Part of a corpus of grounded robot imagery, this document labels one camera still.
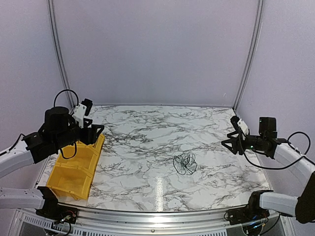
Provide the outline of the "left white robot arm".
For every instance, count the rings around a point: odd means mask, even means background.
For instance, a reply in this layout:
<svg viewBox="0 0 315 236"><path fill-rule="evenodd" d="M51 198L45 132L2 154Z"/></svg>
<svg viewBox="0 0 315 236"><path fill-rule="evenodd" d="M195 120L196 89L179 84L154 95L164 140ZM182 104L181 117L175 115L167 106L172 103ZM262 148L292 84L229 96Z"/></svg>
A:
<svg viewBox="0 0 315 236"><path fill-rule="evenodd" d="M93 124L91 119L85 118L85 113L80 111L71 115L68 108L61 106L46 110L44 123L37 132L18 138L12 147L1 152L0 176L39 163L68 145L76 145L77 141L86 145L94 144L104 130L104 125ZM34 208L44 211L52 219L62 215L62 207L48 187L1 188L0 207Z"/></svg>

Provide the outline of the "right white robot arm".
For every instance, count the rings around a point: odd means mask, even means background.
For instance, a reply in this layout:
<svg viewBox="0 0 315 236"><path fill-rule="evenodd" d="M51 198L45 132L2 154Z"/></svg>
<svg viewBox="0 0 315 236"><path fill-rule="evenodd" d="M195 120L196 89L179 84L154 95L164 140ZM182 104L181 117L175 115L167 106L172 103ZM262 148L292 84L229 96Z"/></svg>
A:
<svg viewBox="0 0 315 236"><path fill-rule="evenodd" d="M280 171L289 170L302 184L303 192L299 197L275 193L272 190L259 190L251 193L248 203L241 214L248 220L255 220L268 210L294 217L301 224L315 221L315 163L302 154L287 139L279 138L277 120L260 117L258 135L250 134L248 126L238 116L230 119L234 131L227 135L221 144L233 154L245 156L250 150L277 161L280 167L264 167L250 162L254 167Z"/></svg>

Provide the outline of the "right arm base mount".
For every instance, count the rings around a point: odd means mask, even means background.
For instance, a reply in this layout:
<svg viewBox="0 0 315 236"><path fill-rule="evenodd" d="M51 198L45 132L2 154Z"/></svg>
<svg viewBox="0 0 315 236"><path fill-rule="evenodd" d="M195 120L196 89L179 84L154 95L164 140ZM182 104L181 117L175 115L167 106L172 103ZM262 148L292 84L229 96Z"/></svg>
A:
<svg viewBox="0 0 315 236"><path fill-rule="evenodd" d="M259 236L269 221L269 210L251 212L247 206L229 209L223 218L230 225L241 224L243 233L247 236Z"/></svg>

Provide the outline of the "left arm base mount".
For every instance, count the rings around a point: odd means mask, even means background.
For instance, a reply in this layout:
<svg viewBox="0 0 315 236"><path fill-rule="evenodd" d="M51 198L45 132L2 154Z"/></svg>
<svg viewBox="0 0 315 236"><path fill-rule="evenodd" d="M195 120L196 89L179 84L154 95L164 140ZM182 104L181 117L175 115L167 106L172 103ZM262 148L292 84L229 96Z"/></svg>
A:
<svg viewBox="0 0 315 236"><path fill-rule="evenodd" d="M53 210L37 209L35 213L45 218L42 227L47 236L69 236L78 217L77 208L60 205Z"/></svg>

